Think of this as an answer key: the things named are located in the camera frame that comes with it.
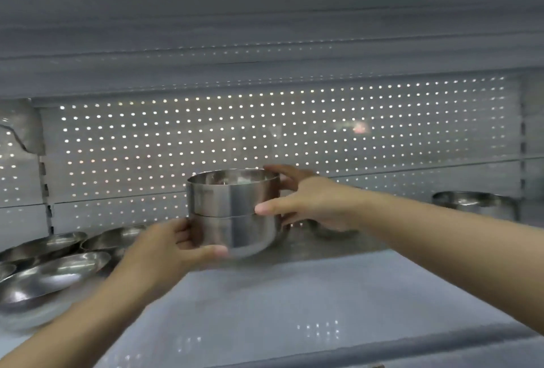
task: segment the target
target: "person's right arm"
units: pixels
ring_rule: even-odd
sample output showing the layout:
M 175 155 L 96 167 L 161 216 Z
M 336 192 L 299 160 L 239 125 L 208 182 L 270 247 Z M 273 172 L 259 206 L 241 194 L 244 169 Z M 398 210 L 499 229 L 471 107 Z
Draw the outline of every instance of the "person's right arm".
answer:
M 258 205 L 286 221 L 359 229 L 401 255 L 544 334 L 544 231 L 535 227 L 340 185 L 274 165 L 289 196 Z

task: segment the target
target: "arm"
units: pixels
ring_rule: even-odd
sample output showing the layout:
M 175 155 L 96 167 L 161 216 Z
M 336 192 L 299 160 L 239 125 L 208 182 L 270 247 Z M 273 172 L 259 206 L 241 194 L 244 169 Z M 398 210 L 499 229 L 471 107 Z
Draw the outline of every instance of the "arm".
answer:
M 291 166 L 268 166 L 296 191 L 258 205 L 336 230 L 367 230 L 448 282 L 544 334 L 544 231 L 339 185 Z
M 0 368 L 92 368 L 142 313 L 189 270 L 226 254 L 192 249 L 187 220 L 151 226 L 94 295 L 72 306 L 0 360 Z

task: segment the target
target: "person's left arm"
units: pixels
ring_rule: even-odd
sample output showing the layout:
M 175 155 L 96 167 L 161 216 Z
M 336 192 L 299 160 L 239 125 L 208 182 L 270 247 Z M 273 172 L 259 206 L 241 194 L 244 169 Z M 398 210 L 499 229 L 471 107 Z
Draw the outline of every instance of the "person's left arm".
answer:
M 0 368 L 92 368 L 146 305 L 226 253 L 222 246 L 193 249 L 186 219 L 151 226 L 94 295 L 7 354 Z

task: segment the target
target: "forearm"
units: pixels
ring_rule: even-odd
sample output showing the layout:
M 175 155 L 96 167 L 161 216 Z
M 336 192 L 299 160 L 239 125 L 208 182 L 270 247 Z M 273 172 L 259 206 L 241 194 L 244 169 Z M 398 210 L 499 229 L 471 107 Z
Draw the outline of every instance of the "forearm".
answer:
M 92 368 L 142 310 L 137 298 L 103 285 L 6 355 L 0 368 Z
M 544 334 L 544 232 L 361 191 L 357 227 Z

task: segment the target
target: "hand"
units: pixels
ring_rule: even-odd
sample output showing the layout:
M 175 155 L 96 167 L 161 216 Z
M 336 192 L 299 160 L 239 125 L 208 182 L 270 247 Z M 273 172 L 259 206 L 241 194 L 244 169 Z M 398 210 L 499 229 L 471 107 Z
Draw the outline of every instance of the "hand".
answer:
M 186 218 L 150 226 L 105 281 L 144 306 L 171 290 L 191 269 L 227 256 L 224 246 L 195 249 Z
M 361 204 L 360 189 L 340 185 L 311 170 L 300 170 L 289 165 L 268 165 L 271 172 L 281 173 L 282 189 L 295 193 L 272 199 L 255 206 L 260 215 L 282 214 L 284 224 L 313 219 L 332 230 L 356 228 L 353 212 Z

